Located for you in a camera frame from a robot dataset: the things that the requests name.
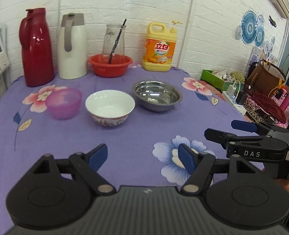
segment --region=ribbed gray surface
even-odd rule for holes
[[[214,219],[195,197],[174,187],[121,187],[99,197],[80,220],[52,231],[16,227],[8,235],[286,235],[281,226],[243,231]]]

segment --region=yellow-green object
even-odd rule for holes
[[[236,80],[238,80],[240,83],[244,83],[245,81],[245,77],[244,75],[242,74],[242,72],[240,71],[232,71],[230,73],[230,76],[234,77]]]
[[[172,21],[173,27],[168,29],[164,23],[152,22],[148,25],[145,55],[142,59],[142,67],[147,71],[168,71],[172,66],[172,60],[177,41],[176,24],[179,21]]]
[[[216,77],[215,75],[212,74],[211,70],[203,70],[202,71],[202,75],[201,75],[201,79],[206,81],[207,83],[209,83],[210,85],[212,85],[213,87],[215,87],[216,89],[222,91],[227,91],[229,85],[233,85],[234,82],[225,82],[222,79],[219,79],[218,77]],[[243,89],[243,83],[240,84],[240,90]],[[235,84],[236,87],[236,92],[238,92],[239,89],[239,84]]]

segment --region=glass pitcher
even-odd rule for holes
[[[103,51],[102,51],[104,63],[109,63],[110,55],[112,53],[116,39],[120,33],[120,30],[122,30],[122,32],[120,34],[117,46],[115,48],[111,64],[124,63],[125,28],[126,26],[122,25],[106,25],[106,34],[104,36]]]

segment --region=brown paper bag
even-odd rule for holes
[[[277,66],[262,59],[245,81],[243,89],[251,96],[254,92],[258,92],[272,97],[283,86],[285,81],[286,76]]]

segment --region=metal bowl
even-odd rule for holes
[[[139,104],[154,112],[170,110],[182,100],[182,95],[177,89],[159,81],[140,81],[134,84],[132,89]]]

